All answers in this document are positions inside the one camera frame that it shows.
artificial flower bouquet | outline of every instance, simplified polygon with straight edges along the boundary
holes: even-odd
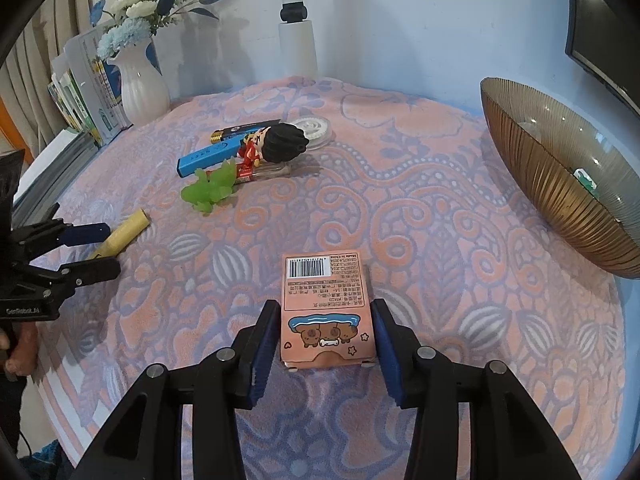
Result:
[[[113,25],[100,38],[97,53],[106,60],[121,49],[154,36],[158,29],[176,23],[187,12],[218,17],[209,6],[220,0],[116,0],[105,10],[106,0],[100,0],[91,9],[91,24],[95,27],[103,14],[113,19]]]

bowl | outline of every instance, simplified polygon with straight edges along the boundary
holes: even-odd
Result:
[[[535,88],[487,78],[480,89],[502,160],[551,227],[601,269],[640,278],[640,178],[620,152]]]

swirl pattern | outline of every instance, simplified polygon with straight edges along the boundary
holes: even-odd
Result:
[[[309,113],[328,118],[335,139],[290,177],[245,184],[209,217],[180,200],[191,179],[175,161],[209,132]],[[152,219],[118,280],[80,289],[42,326],[38,384],[73,462],[148,364],[191,365],[228,345],[280,297],[284,253],[333,248],[362,252],[373,294],[424,343],[467,364],[507,362],[584,476],[612,449],[625,381],[613,278],[540,219],[482,118],[331,79],[263,83],[122,133],[61,206],[74,223],[114,225],[139,207]],[[41,264],[89,250],[61,248]],[[401,478],[414,418],[378,368],[289,374],[275,362],[258,407],[238,414],[248,477]],[[460,431],[468,478],[468,410]]]

silver bolt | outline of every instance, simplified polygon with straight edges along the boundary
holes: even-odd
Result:
[[[155,379],[156,377],[164,374],[164,367],[162,365],[151,365],[146,369],[146,374],[148,375],[148,377]]]
[[[494,374],[502,375],[507,371],[507,365],[502,361],[491,361],[489,363],[489,370],[491,370]]]
[[[216,357],[220,361],[231,361],[236,357],[236,351],[233,348],[221,348],[216,352]]]
[[[422,359],[433,359],[436,357],[436,351],[430,346],[421,346],[418,348],[418,357]]]

orange curtain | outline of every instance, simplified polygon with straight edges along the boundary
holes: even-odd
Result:
[[[14,122],[9,115],[9,112],[6,110],[2,99],[0,99],[0,130],[4,133],[6,140],[16,149],[16,150],[24,150],[24,161],[27,164],[31,164],[33,162],[33,155],[31,154],[31,150],[22,140],[22,136],[18,131],[18,128],[15,127]]]

